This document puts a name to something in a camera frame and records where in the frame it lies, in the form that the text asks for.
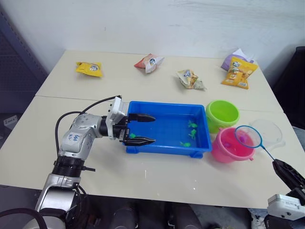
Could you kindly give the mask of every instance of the wall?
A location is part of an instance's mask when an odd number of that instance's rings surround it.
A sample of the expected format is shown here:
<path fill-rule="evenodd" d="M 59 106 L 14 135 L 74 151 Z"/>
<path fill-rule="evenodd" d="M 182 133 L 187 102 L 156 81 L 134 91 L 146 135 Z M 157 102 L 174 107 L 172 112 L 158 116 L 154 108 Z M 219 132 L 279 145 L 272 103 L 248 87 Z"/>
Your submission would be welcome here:
<path fill-rule="evenodd" d="M 0 4 L 48 72 L 65 49 L 224 58 L 240 47 L 254 56 L 273 84 L 295 47 L 305 45 L 304 0 Z"/>

